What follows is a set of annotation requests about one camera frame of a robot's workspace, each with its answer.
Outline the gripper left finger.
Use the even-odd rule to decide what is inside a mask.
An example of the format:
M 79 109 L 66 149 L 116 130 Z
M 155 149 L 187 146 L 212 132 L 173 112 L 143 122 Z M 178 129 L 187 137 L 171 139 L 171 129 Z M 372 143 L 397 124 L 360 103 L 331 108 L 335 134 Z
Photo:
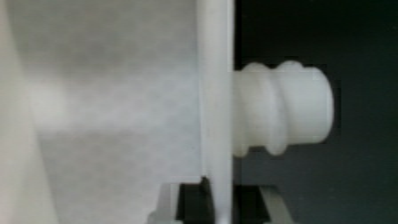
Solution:
M 162 185 L 148 224 L 214 224 L 214 195 L 207 177 L 194 183 Z

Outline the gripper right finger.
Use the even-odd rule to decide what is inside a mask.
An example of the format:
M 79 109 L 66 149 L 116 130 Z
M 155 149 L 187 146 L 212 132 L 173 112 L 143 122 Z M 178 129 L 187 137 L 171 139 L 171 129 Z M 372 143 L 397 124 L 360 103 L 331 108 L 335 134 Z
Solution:
M 274 185 L 237 185 L 233 224 L 294 224 L 294 217 Z

